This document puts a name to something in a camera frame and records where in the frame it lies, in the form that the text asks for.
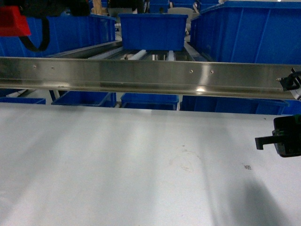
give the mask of stain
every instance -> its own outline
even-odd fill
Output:
[[[193,172],[194,169],[192,167],[192,164],[190,161],[188,161],[186,158],[184,157],[180,157],[180,156],[176,156],[175,158],[173,159],[170,159],[169,160],[169,165],[176,165],[176,166],[179,166],[181,167],[183,170],[185,170],[186,172]]]
[[[244,165],[244,167],[245,167],[247,170],[252,170],[252,168],[251,168],[250,165]]]
[[[194,171],[192,164],[190,161],[188,161],[187,159],[184,159],[185,161],[183,161],[181,163],[181,168],[189,173],[192,173]]]
[[[187,149],[183,150],[182,152],[186,154],[195,154],[194,152],[188,151]]]

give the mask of conveyor frame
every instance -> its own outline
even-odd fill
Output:
[[[0,87],[292,99],[277,78],[287,76],[293,67],[301,69],[301,65],[87,59],[121,46],[115,41],[52,58],[0,57]]]

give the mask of white table surface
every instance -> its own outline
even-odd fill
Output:
[[[0,225],[300,226],[273,118],[1,103]]]

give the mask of black clamp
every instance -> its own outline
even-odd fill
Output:
[[[301,79],[299,76],[301,76],[301,72],[296,72],[292,68],[292,73],[289,76],[277,80],[280,82],[283,91],[295,90],[300,88]]]
[[[301,115],[279,117],[274,119],[272,136],[257,137],[256,148],[263,150],[263,145],[275,144],[281,157],[301,155]]]

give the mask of blue plastic bin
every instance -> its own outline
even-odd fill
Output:
[[[50,43],[46,51],[29,51],[18,37],[0,37],[0,57],[46,57],[72,49],[93,46],[115,40],[115,18],[108,16],[49,17]],[[41,20],[27,18],[32,35],[30,39],[40,45]]]
[[[5,97],[8,94],[19,92],[21,89],[0,89],[0,97]]]
[[[107,8],[108,7],[108,2],[107,1],[102,1],[102,7]]]
[[[178,102],[177,95],[125,93],[121,97],[123,108],[176,110]]]
[[[27,97],[0,97],[1,103],[18,103],[18,104],[38,104],[45,105],[44,98],[27,98]]]
[[[175,3],[182,3],[182,4],[189,4],[189,5],[193,5],[195,0],[170,0],[173,4]]]
[[[150,0],[150,4],[167,5],[168,4],[168,0]]]
[[[193,8],[193,3],[173,3],[173,7]]]
[[[218,0],[199,0],[202,4],[219,4]]]
[[[191,43],[212,61],[301,64],[301,2],[227,1],[197,24]]]
[[[301,101],[299,100],[286,100],[289,103],[285,107],[282,114],[301,114]]]
[[[68,91],[52,105],[92,106],[92,107],[115,107],[116,93]]]
[[[181,111],[281,115],[283,100],[183,96]]]
[[[202,11],[206,8],[209,8],[209,7],[215,6],[215,5],[216,5],[215,3],[200,3],[199,10]]]
[[[150,3],[150,13],[160,13],[161,9],[163,9],[163,13],[167,13],[169,8],[169,4],[153,4]]]
[[[119,14],[119,17],[124,49],[183,49],[187,15]]]

